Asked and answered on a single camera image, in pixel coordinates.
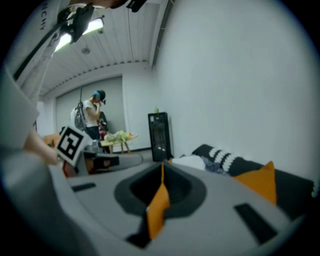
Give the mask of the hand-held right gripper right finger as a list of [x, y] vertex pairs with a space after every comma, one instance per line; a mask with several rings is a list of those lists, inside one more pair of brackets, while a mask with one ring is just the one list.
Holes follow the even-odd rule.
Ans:
[[[163, 230], [149, 244], [153, 256], [270, 256], [305, 219], [291, 220], [280, 208], [229, 176], [173, 166], [200, 179], [207, 194], [191, 216], [165, 221]], [[243, 203], [251, 205], [275, 229], [276, 236], [259, 245], [234, 209]]]

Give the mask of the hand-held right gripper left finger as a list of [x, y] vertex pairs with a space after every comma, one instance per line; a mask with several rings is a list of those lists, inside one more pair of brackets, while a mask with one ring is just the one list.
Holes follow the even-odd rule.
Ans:
[[144, 163], [103, 174], [71, 177], [67, 182], [80, 205], [116, 241], [139, 255], [160, 256], [161, 252], [153, 248], [153, 241], [139, 247], [128, 239], [140, 236], [149, 205], [144, 198], [153, 197], [160, 183], [159, 177], [156, 182], [139, 180], [159, 166], [159, 163]]

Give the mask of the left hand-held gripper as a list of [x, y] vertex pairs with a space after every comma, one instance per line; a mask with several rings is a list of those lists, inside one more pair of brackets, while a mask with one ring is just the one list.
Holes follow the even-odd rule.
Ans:
[[96, 172], [115, 172], [143, 162], [140, 154], [105, 154], [99, 143], [85, 132], [66, 126], [60, 134], [55, 151], [62, 161], [65, 175], [91, 175]]

